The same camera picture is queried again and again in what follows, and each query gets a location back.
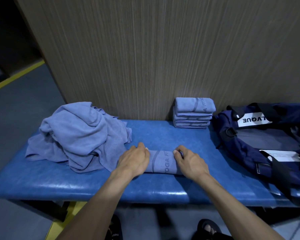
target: forearm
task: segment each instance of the forearm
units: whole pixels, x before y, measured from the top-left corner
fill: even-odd
[[[57,239],[104,239],[120,197],[131,179],[128,172],[114,170]]]
[[[283,239],[209,174],[202,175],[197,182],[206,191],[234,239]]]

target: stack of folded towels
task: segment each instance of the stack of folded towels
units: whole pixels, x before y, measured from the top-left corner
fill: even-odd
[[[176,97],[173,124],[176,128],[206,129],[210,125],[214,102],[206,97]]]

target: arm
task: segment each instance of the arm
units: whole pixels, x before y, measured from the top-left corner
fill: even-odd
[[[183,153],[184,159],[177,151]],[[208,165],[198,154],[183,145],[178,146],[173,154],[184,176],[205,190],[234,239],[283,240],[280,234],[229,194],[210,175]]]
[[[142,142],[120,156],[117,168],[57,237],[58,240],[104,239],[112,215],[130,181],[144,173],[150,153]]]

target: left hand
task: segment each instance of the left hand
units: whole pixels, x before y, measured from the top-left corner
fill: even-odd
[[[145,148],[144,144],[139,142],[138,147],[133,145],[120,156],[115,170],[128,172],[131,179],[133,179],[144,173],[149,164],[149,157],[148,148]]]

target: hand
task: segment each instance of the hand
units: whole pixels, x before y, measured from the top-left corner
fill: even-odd
[[[205,161],[197,153],[193,153],[183,145],[178,146],[173,151],[173,155],[181,172],[188,179],[197,182],[201,176],[210,174]]]
[[[128,151],[125,151],[118,161],[116,171],[128,173],[128,176],[134,177],[143,174],[149,164],[150,153],[148,148],[145,148],[142,142],[139,142],[138,147],[134,145]]]

